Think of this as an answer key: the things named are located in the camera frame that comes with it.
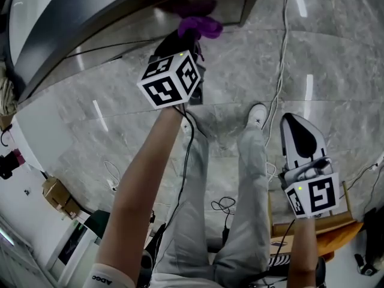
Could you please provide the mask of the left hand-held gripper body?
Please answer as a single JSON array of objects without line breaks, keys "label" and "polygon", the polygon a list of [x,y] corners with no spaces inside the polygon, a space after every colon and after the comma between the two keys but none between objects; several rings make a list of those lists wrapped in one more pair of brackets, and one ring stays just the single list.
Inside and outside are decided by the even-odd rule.
[{"label": "left hand-held gripper body", "polygon": [[137,87],[154,109],[162,109],[188,102],[204,73],[186,50],[148,63],[140,71]]}]

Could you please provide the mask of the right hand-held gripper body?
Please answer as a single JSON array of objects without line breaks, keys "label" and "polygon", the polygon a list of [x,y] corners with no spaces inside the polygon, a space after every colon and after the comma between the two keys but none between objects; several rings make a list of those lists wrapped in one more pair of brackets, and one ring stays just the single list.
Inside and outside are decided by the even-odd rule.
[{"label": "right hand-held gripper body", "polygon": [[339,174],[329,157],[284,170],[279,179],[296,218],[311,218],[339,207]]}]

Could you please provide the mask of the purple cloth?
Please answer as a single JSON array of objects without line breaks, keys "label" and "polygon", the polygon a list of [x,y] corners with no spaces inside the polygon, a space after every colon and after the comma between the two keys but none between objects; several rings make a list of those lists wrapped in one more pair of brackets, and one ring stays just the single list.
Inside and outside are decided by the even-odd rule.
[{"label": "purple cloth", "polygon": [[[181,20],[178,26],[178,34],[180,37],[190,37],[195,36],[198,41],[202,38],[216,39],[223,32],[223,25],[209,17],[209,16],[188,16]],[[202,55],[202,50],[200,46],[200,55],[204,61]]]}]

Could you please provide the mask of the person's left forearm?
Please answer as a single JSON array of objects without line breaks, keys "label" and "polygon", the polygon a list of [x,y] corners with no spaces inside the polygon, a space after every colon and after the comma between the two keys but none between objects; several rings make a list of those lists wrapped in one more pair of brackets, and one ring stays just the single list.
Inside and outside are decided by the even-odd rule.
[{"label": "person's left forearm", "polygon": [[161,110],[120,181],[101,240],[96,263],[121,271],[133,282],[139,277],[152,207],[181,122],[176,109]]}]

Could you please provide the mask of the person's right forearm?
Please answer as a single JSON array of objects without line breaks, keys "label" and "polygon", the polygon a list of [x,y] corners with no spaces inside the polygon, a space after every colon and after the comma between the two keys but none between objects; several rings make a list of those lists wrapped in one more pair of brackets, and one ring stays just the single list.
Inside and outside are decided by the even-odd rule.
[{"label": "person's right forearm", "polygon": [[297,219],[294,231],[287,288],[315,288],[318,263],[315,219]]}]

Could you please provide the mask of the black and white striped cloth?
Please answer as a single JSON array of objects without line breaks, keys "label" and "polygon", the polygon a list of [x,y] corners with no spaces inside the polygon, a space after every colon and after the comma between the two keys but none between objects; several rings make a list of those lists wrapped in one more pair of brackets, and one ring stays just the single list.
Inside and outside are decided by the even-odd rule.
[{"label": "black and white striped cloth", "polygon": [[279,254],[278,256],[271,256],[268,262],[269,267],[288,265],[290,263],[289,254]]}]

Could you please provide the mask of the dark wooden sink cabinet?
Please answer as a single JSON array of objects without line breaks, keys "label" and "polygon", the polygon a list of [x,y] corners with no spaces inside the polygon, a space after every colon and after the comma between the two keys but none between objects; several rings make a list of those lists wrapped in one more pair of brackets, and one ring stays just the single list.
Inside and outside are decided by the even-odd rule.
[{"label": "dark wooden sink cabinet", "polygon": [[[78,45],[112,23],[145,8],[168,0],[51,0],[28,35],[19,58],[12,63],[10,55],[10,8],[7,0],[7,71],[18,102],[65,78],[116,59],[152,41],[135,41],[91,49],[67,56]],[[243,26],[257,0],[245,0],[238,23]]]}]

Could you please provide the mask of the beige towel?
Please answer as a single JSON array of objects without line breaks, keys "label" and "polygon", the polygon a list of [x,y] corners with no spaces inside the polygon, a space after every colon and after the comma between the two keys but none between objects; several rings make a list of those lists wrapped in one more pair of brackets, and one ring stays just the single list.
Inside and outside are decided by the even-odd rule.
[{"label": "beige towel", "polygon": [[17,101],[13,91],[13,83],[7,78],[0,78],[0,116],[14,114],[17,110]]}]

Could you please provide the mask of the person's right white shoe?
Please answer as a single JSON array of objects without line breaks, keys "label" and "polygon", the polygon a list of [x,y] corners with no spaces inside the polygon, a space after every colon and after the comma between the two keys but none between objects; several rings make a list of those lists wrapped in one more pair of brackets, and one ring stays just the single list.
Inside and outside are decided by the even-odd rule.
[{"label": "person's right white shoe", "polygon": [[248,113],[248,120],[247,120],[246,127],[247,128],[256,127],[262,130],[266,122],[267,114],[268,114],[267,108],[264,104],[262,103],[255,104]]}]

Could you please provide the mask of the orange cushion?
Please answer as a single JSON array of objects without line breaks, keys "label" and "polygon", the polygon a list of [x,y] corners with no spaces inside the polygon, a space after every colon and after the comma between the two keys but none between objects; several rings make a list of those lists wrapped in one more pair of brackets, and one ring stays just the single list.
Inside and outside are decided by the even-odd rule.
[{"label": "orange cushion", "polygon": [[318,255],[324,256],[340,249],[349,243],[358,234],[362,227],[363,223],[354,222],[339,229],[318,235]]}]

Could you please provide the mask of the person's grey trousers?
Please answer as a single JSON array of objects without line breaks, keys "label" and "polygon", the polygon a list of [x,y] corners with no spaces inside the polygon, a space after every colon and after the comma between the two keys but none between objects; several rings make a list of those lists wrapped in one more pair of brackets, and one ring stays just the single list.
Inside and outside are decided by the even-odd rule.
[{"label": "person's grey trousers", "polygon": [[268,178],[263,135],[247,126],[238,139],[239,188],[235,216],[225,246],[208,260],[204,196],[209,142],[200,132],[186,135],[190,156],[181,196],[169,212],[150,288],[239,288],[268,268],[270,228]]}]

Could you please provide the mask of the black round device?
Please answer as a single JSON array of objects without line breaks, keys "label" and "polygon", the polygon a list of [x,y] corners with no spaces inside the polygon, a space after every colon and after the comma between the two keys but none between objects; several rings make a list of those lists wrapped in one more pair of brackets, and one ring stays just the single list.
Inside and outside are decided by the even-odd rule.
[{"label": "black round device", "polygon": [[366,263],[360,254],[355,254],[354,257],[358,265],[358,272],[361,275],[371,277],[377,273],[377,269],[375,269],[371,264]]}]

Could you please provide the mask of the white sink basin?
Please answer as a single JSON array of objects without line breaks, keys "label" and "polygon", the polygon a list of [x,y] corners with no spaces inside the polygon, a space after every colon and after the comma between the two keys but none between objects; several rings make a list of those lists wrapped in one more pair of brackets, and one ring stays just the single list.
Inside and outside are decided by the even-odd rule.
[{"label": "white sink basin", "polygon": [[28,35],[51,0],[12,0],[9,34],[10,55],[15,64]]}]

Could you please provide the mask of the white boxy appliance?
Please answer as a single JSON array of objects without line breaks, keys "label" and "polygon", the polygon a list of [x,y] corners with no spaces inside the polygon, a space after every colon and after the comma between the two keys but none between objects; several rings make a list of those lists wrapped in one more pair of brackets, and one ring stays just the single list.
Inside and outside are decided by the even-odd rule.
[{"label": "white boxy appliance", "polygon": [[54,288],[82,288],[94,264],[110,213],[79,212],[46,265]]}]

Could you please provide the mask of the person's white shirt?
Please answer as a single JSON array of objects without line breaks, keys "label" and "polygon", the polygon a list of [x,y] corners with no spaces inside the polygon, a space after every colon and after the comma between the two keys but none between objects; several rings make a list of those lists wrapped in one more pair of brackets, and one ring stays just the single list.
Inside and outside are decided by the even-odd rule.
[{"label": "person's white shirt", "polygon": [[[108,265],[95,263],[82,288],[137,288],[125,273]],[[173,274],[154,274],[148,288],[223,288],[214,281]]]}]

